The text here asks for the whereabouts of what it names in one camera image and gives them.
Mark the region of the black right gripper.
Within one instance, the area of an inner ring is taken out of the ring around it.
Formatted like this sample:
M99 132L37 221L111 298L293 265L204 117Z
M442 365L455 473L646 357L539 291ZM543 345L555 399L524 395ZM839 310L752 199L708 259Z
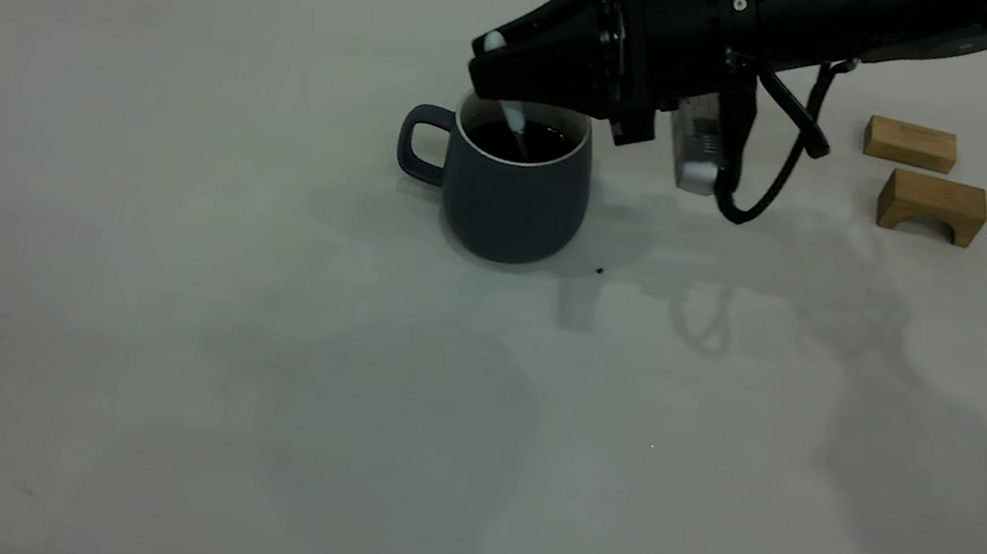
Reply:
M607 118L618 146L648 142L659 111L726 90L743 80L750 59L777 69L770 32L776 14L798 1L612 0L619 21L615 69L604 41L607 1L547 0L497 25L512 44L493 49L488 35L473 39L469 78L485 99Z

